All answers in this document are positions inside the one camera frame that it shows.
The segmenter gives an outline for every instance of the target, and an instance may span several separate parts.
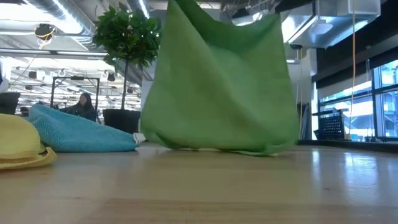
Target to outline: desk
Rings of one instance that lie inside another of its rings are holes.
[[[0,172],[2,224],[398,223],[398,157],[295,146],[279,157],[58,154]]]

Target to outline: person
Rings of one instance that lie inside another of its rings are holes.
[[[21,117],[29,117],[29,109],[25,106],[22,106],[19,110],[21,112]]]
[[[91,103],[91,96],[88,93],[81,94],[79,102],[76,105],[61,109],[60,111],[81,116],[82,118],[94,122],[97,116],[93,104]]]

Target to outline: dark hair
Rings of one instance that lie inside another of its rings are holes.
[[[91,102],[91,96],[90,96],[90,94],[88,94],[88,93],[82,93],[80,96],[84,96],[86,99],[87,99],[87,102],[86,102],[86,104],[84,105],[84,110],[85,111],[87,111],[87,110],[89,110],[89,109],[94,109],[94,106],[93,106],[93,104],[92,104],[92,102]]]

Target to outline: black planter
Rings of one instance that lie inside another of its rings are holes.
[[[126,133],[138,133],[140,111],[106,109],[103,111],[105,125]]]
[[[0,113],[15,114],[20,95],[20,93],[0,93]]]

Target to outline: tree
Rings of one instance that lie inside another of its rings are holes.
[[[146,18],[138,9],[128,11],[127,7],[119,3],[119,8],[109,6],[109,11],[99,16],[97,31],[93,42],[102,45],[108,54],[104,61],[114,66],[118,72],[118,61],[124,60],[124,85],[122,97],[122,110],[127,89],[127,68],[129,64],[138,65],[142,70],[148,67],[158,56],[160,46],[161,23],[155,18]]]

